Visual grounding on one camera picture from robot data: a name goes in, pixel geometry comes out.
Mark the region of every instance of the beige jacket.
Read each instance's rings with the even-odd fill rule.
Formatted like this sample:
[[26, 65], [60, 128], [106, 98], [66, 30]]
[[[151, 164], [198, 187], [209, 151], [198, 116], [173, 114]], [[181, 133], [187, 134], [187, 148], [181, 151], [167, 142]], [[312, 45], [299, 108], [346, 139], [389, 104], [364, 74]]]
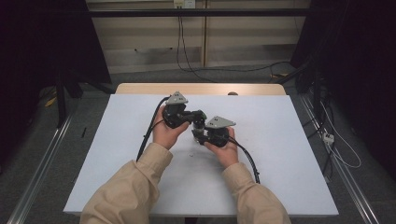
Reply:
[[[123, 165], [93, 194], [80, 223], [149, 223], [149, 211], [160, 196], [158, 183], [172, 157], [166, 148], [150, 143], [139, 162]], [[245, 164], [231, 165], [223, 176], [236, 199], [238, 223], [290, 223], [282, 203], [253, 181]]]

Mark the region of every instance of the person's right hand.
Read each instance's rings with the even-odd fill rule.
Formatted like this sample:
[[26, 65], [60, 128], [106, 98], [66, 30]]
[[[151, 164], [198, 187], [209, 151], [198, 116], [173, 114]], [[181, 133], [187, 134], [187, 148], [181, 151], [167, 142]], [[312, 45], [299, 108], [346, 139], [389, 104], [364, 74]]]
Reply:
[[[232, 138], [235, 138], [235, 132], [233, 128], [227, 127], [229, 135]], [[224, 147], [216, 147], [208, 142], [205, 142], [204, 145], [211, 150], [218, 157], [219, 162], [224, 168], [231, 166], [234, 163], [239, 162], [238, 160], [238, 150], [237, 146], [234, 143], [228, 142]]]
[[155, 127], [152, 131], [152, 142], [169, 150], [176, 143], [178, 136], [186, 131], [190, 124], [186, 121], [175, 129], [169, 128], [163, 120], [164, 109], [165, 106], [161, 106], [157, 112], [157, 117], [155, 117]]

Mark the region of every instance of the wire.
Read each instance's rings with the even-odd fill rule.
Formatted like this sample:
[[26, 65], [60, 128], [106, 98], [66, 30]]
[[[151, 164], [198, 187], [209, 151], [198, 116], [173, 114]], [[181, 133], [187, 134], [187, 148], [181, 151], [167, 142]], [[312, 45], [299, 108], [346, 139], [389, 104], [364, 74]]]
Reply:
[[154, 130], [155, 126], [157, 126], [159, 123], [161, 123], [161, 122], [163, 122], [163, 121], [164, 121], [164, 119], [162, 119], [162, 120], [158, 121], [157, 123], [155, 123], [155, 124], [151, 127], [151, 130]]
[[324, 109], [324, 113], [326, 114], [327, 119], [329, 120], [330, 125], [332, 126], [332, 129], [335, 131], [335, 133], [346, 143], [346, 145], [352, 150], [352, 152], [355, 154], [355, 156], [358, 158], [359, 160], [359, 165], [351, 165], [349, 163], [347, 163], [346, 161], [344, 161], [339, 155], [337, 155], [337, 153], [334, 152], [334, 150], [332, 149], [332, 147], [328, 144], [325, 143], [329, 146], [330, 151], [334, 154], [334, 157], [337, 158], [339, 161], [341, 161], [344, 165], [351, 167], [351, 168], [359, 168], [361, 167], [361, 158], [359, 157], [358, 153], [355, 151], [355, 149], [341, 136], [341, 134], [339, 132], [337, 132], [337, 130], [335, 129], [334, 125], [332, 124], [332, 121], [330, 120], [330, 116], [327, 113], [326, 108], [324, 107], [324, 104], [322, 102], [320, 102], [321, 106]]
[[[328, 107], [329, 107], [329, 109], [330, 109], [330, 112], [332, 113], [332, 119], [331, 119], [332, 126], [335, 127], [334, 113], [332, 112], [332, 107], [331, 107], [330, 105], [329, 105]], [[330, 130], [330, 133], [331, 133], [332, 135], [334, 135], [334, 128], [333, 128], [333, 127], [332, 127], [332, 129]]]
[[318, 126], [318, 128], [313, 132], [313, 133], [311, 133], [311, 134], [309, 134], [306, 138], [311, 138], [312, 136], [314, 136], [315, 135], [315, 133], [322, 133], [322, 128], [323, 128], [323, 125], [324, 125], [324, 119], [322, 120], [322, 122], [319, 124], [319, 126]]
[[327, 168], [327, 165], [330, 164], [330, 175], [329, 175], [329, 178], [332, 178], [332, 162], [331, 162], [331, 160], [332, 160], [332, 154], [334, 152], [334, 148], [335, 148], [335, 142], [332, 143], [332, 150], [330, 152], [328, 152], [326, 163], [324, 164], [323, 169], [322, 169], [322, 174], [324, 175], [324, 173], [326, 171], [326, 168]]
[[228, 141], [233, 143], [233, 144], [235, 144], [235, 145], [237, 145], [238, 147], [240, 147], [245, 152], [245, 154], [247, 155], [247, 159], [249, 160], [249, 162], [251, 164], [251, 168], [253, 169], [253, 174], [254, 174], [254, 177], [256, 179], [256, 183], [260, 184], [260, 178], [259, 178], [259, 174], [260, 173], [257, 170], [256, 164], [254, 163], [254, 160], [253, 160], [253, 158], [251, 158], [251, 156], [248, 153], [248, 151], [244, 147], [242, 147], [233, 137], [229, 136]]
[[149, 136], [151, 135], [151, 131], [154, 129], [154, 127], [155, 127], [157, 124], [159, 124], [160, 122], [163, 121], [163, 120], [161, 120], [161, 121], [155, 123], [154, 125], [152, 125], [152, 124], [154, 123], [155, 117], [157, 116], [158, 110], [160, 109], [160, 106], [163, 104], [163, 102], [165, 102], [165, 101], [168, 100], [168, 99], [169, 99], [169, 96], [164, 97], [164, 98], [160, 101], [160, 103], [157, 105], [157, 108], [155, 108], [155, 112], [154, 112], [154, 114], [153, 114], [153, 116], [152, 116], [151, 123], [150, 123], [149, 126], [148, 126], [148, 131], [146, 132], [146, 135], [143, 136], [143, 137], [144, 137], [144, 138], [143, 138], [143, 142], [142, 142], [142, 145], [140, 146], [139, 152], [137, 153], [136, 161], [138, 161], [138, 160], [140, 159], [140, 157], [142, 156], [143, 151], [145, 150], [145, 147], [146, 147], [146, 143], [148, 142]]
[[[187, 61], [187, 65], [189, 66], [190, 70], [185, 70], [184, 68], [182, 68], [180, 66], [179, 61], [178, 61], [178, 50], [180, 48], [180, 37], [182, 38], [182, 41], [183, 41], [184, 55], [185, 55], [185, 58], [186, 58], [186, 61]], [[178, 67], [181, 70], [186, 71], [186, 72], [192, 72], [196, 77], [198, 77], [198, 78], [200, 78], [202, 80], [206, 80], [206, 81], [209, 81], [209, 82], [217, 83], [217, 81], [214, 81], [212, 79], [198, 76], [198, 74], [196, 74], [195, 71], [191, 68], [191, 65], [190, 65], [190, 62], [189, 62], [189, 57], [187, 57], [186, 43], [184, 41], [183, 19], [181, 17], [178, 17], [177, 65], [178, 65]]]
[[[183, 43], [183, 50], [184, 50], [184, 55], [187, 61], [187, 65], [189, 66], [190, 69], [185, 69], [183, 67], [181, 67], [180, 65], [180, 61], [179, 61], [179, 49], [180, 49], [180, 38], [182, 39], [182, 43]], [[185, 72], [193, 72], [195, 74], [196, 77], [206, 80], [206, 81], [210, 81], [210, 82], [215, 82], [214, 80], [205, 78], [205, 77], [200, 77], [198, 76], [198, 74], [196, 74], [196, 72], [198, 71], [225, 71], [225, 72], [254, 72], [254, 71], [260, 71], [266, 68], [270, 68], [271, 70], [271, 79], [268, 81], [268, 83], [270, 83], [273, 79], [273, 71], [272, 71], [272, 67], [274, 65], [280, 64], [280, 63], [290, 63], [290, 62], [277, 62], [277, 63], [272, 63], [270, 65], [266, 65], [264, 67], [260, 67], [260, 68], [252, 68], [252, 69], [246, 69], [246, 70], [238, 70], [238, 69], [226, 69], [226, 68], [197, 68], [197, 69], [192, 69], [191, 65], [190, 65], [190, 61], [189, 58], [187, 56], [187, 51], [186, 51], [186, 44], [185, 44], [185, 40], [184, 40], [184, 26], [183, 26], [183, 19], [181, 17], [178, 17], [178, 41], [177, 41], [177, 66], [180, 68], [180, 70], [185, 71]]]

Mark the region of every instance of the gray robot part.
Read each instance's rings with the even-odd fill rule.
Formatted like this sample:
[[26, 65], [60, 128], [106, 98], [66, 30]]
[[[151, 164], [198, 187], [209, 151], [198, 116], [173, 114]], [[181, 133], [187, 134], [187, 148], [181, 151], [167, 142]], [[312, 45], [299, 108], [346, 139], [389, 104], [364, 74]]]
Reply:
[[167, 105], [182, 105], [186, 104], [189, 101], [181, 94], [179, 91], [175, 91], [173, 95], [166, 101]]
[[224, 119], [219, 116], [215, 116], [212, 120], [210, 120], [206, 124], [206, 128], [211, 128], [211, 129], [219, 129], [219, 128], [225, 128], [229, 126], [234, 126], [236, 123], [233, 121], [230, 121], [228, 119]]

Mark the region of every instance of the metal frame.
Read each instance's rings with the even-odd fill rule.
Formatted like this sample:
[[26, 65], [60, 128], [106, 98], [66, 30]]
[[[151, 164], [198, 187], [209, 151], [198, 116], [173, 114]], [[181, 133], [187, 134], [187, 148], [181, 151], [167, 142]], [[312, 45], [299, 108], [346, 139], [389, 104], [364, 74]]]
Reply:
[[72, 108], [70, 114], [65, 119], [64, 124], [60, 128], [56, 129], [55, 134], [53, 135], [52, 140], [49, 143], [46, 153], [41, 159], [40, 164], [35, 170], [35, 174], [30, 180], [21, 198], [18, 200], [18, 203], [14, 211], [12, 212], [7, 224], [22, 224], [25, 221], [30, 211], [30, 208], [35, 201], [35, 196], [40, 191], [41, 185], [44, 182], [48, 170], [50, 169], [51, 163], [56, 156], [56, 152], [58, 151], [58, 148], [60, 147], [62, 140], [64, 139], [67, 129], [69, 128], [70, 122], [74, 114], [76, 113], [78, 102], [79, 100], [76, 100], [76, 102], [71, 106]]
[[[313, 121], [313, 124], [316, 129], [319, 128], [319, 121], [316, 120], [315, 117], [315, 112], [313, 111], [313, 105], [312, 102], [309, 100], [309, 97], [307, 96], [302, 96], [300, 95], [301, 102], [303, 103], [306, 113], [308, 114], [309, 118], [311, 118]], [[329, 145], [326, 145], [326, 150], [330, 154], [331, 153], [331, 148]], [[338, 149], [335, 147], [333, 150], [335, 153], [337, 153], [337, 156], [342, 158], [340, 153], [338, 152]], [[367, 224], [374, 224], [374, 223], [380, 223], [378, 218], [375, 215], [375, 211], [373, 207], [370, 205], [368, 199], [364, 195], [363, 191], [359, 187], [359, 184], [356, 182], [355, 178], [353, 177], [352, 173], [350, 173], [349, 168], [343, 164], [341, 161], [339, 161], [335, 156], [332, 154], [332, 163], [334, 164], [335, 168], [337, 169], [339, 175], [341, 176], [341, 179], [344, 182], [344, 185], [346, 186], [347, 191], [349, 192], [350, 197], [352, 198], [353, 202], [355, 203], [356, 207], [358, 208], [359, 212], [361, 213], [361, 217], [364, 221], [364, 223]]]
[[299, 17], [326, 16], [333, 8], [193, 8], [193, 9], [123, 9], [91, 11], [42, 11], [44, 16], [59, 17]]

